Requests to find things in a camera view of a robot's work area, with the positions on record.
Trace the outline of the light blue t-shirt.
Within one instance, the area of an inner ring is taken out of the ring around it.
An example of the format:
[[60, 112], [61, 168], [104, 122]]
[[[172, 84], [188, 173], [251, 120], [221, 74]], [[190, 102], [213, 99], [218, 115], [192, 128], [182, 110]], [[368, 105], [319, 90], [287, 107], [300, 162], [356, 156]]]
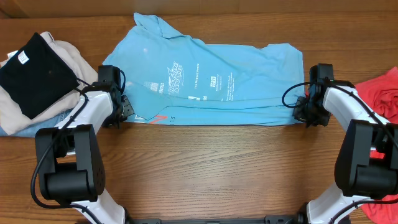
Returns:
[[157, 16], [135, 26], [104, 60], [126, 76], [131, 122], [163, 125], [294, 124], [303, 55], [290, 44], [206, 44]]

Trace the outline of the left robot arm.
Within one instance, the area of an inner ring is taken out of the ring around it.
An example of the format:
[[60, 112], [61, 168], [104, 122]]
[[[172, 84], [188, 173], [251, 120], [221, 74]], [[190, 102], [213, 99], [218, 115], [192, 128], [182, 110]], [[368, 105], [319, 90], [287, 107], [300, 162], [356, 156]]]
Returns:
[[74, 208], [90, 223], [132, 223], [129, 212], [105, 189], [106, 173], [96, 135], [134, 114], [124, 95], [126, 76], [113, 65], [98, 68], [98, 80], [80, 90], [69, 117], [35, 135], [37, 165], [30, 194], [46, 209]]

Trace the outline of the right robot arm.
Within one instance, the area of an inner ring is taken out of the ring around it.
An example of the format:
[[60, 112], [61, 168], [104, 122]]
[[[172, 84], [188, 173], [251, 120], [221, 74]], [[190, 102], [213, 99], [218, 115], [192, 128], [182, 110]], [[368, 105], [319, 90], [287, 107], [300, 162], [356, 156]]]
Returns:
[[334, 116], [345, 131], [335, 162], [334, 183], [305, 203], [289, 223], [349, 223], [349, 214], [365, 204], [390, 205], [397, 194], [397, 125], [379, 116], [349, 81], [336, 80], [331, 64], [309, 71], [308, 95], [292, 106], [306, 126], [326, 126]]

